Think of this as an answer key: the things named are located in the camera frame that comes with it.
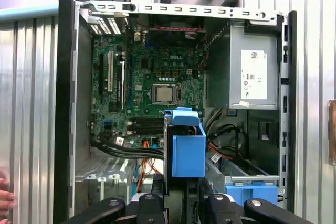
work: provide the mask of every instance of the blue drive bay latch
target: blue drive bay latch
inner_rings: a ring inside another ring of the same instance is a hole
[[[204,177],[205,133],[197,111],[178,107],[176,110],[166,110],[165,117],[172,119],[173,126],[190,126],[195,131],[195,135],[173,135],[172,176]]]

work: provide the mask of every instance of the hand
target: hand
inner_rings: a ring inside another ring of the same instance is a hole
[[[15,195],[8,192],[8,181],[0,178],[0,216],[6,215],[9,209],[15,207],[15,203],[13,202],[14,198]],[[7,219],[0,221],[0,224],[8,223],[9,221]]]
[[[8,219],[0,220],[0,224],[11,224],[11,222]]]

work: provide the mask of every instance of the small chip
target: small chip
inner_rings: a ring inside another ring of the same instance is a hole
[[[142,91],[142,85],[135,85],[136,91]]]
[[[141,68],[142,69],[148,69],[149,66],[148,66],[148,59],[141,59]]]
[[[118,105],[117,105],[117,103],[116,102],[110,102],[109,103],[109,112],[111,112],[111,113],[116,113],[116,112],[118,112]]]

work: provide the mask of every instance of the screw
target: screw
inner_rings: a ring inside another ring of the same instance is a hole
[[[255,207],[260,207],[261,206],[261,202],[257,201],[257,200],[252,200],[252,205],[254,205]]]
[[[110,206],[117,206],[117,205],[119,205],[119,202],[117,202],[117,200],[111,200],[111,202],[110,202]]]
[[[153,195],[151,195],[151,194],[147,194],[147,195],[145,196],[145,199],[154,199],[154,197],[153,197]]]
[[[216,194],[216,195],[215,195],[215,199],[217,199],[217,200],[222,200],[222,199],[224,199],[224,197],[223,197],[222,195],[218,195],[218,194]]]

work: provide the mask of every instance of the white sign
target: white sign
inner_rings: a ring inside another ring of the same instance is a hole
[[[267,54],[260,50],[241,52],[241,99],[267,99]]]

